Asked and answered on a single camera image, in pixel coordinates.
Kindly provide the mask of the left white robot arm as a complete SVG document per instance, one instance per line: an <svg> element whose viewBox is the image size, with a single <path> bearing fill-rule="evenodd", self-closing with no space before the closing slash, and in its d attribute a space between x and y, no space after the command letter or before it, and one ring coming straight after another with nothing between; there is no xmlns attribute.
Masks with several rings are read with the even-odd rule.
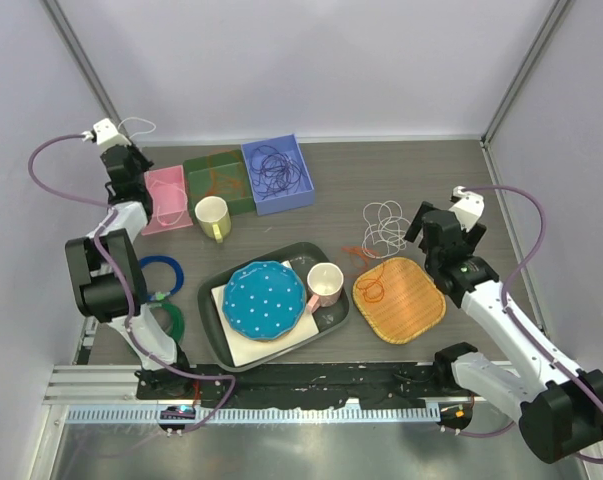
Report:
<svg viewBox="0 0 603 480"><path fill-rule="evenodd" d="M70 240L65 254L79 311L116 331L136 353L140 384L174 399L194 385L187 357L165 333L150 309L133 241L148 225L153 200L145 184L149 161L133 144L106 148L100 155L109 181L106 218L84 237Z"/></svg>

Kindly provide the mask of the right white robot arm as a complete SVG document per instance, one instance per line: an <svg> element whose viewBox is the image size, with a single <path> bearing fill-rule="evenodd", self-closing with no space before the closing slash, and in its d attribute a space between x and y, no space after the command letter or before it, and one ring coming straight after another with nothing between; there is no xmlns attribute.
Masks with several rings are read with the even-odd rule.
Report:
<svg viewBox="0 0 603 480"><path fill-rule="evenodd" d="M483 201L454 200L447 210L422 203L405 239L419 244L437 289L488 333L514 369L461 342L436 353L434 386L446 395L469 390L490 402L548 464L603 441L603 373L583 370L509 298L496 271L474 253L486 231L478 221Z"/></svg>

